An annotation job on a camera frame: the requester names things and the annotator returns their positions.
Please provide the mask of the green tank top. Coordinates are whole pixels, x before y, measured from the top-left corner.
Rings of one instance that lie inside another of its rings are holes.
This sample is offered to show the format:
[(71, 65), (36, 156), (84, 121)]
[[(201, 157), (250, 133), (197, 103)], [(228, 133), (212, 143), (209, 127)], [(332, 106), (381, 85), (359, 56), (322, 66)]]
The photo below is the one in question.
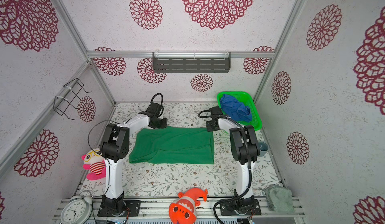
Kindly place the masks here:
[(205, 128), (142, 129), (136, 136), (130, 163), (214, 164), (213, 133)]

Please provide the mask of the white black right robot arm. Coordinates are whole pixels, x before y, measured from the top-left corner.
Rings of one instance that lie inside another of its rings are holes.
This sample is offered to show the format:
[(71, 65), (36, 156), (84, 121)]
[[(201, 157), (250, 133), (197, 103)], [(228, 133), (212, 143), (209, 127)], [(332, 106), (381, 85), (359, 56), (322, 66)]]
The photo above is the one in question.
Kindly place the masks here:
[(260, 148), (256, 131), (252, 125), (242, 125), (227, 115), (210, 115), (206, 122), (209, 132), (223, 130), (229, 134), (233, 159), (237, 163), (237, 183), (234, 196), (220, 201), (220, 205), (243, 208), (254, 202), (252, 190), (252, 172), (255, 167)]

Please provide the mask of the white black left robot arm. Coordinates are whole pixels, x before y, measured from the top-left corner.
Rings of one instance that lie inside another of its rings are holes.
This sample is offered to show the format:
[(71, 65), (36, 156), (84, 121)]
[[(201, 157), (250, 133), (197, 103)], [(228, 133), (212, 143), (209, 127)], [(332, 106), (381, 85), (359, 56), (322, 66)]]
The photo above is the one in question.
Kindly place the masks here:
[(142, 111), (124, 123), (111, 121), (105, 128), (99, 149), (106, 164), (106, 191), (102, 204), (111, 210), (124, 208), (122, 184), (123, 161), (129, 152), (131, 134), (145, 127), (162, 129), (167, 126), (167, 119), (161, 118), (160, 112)]

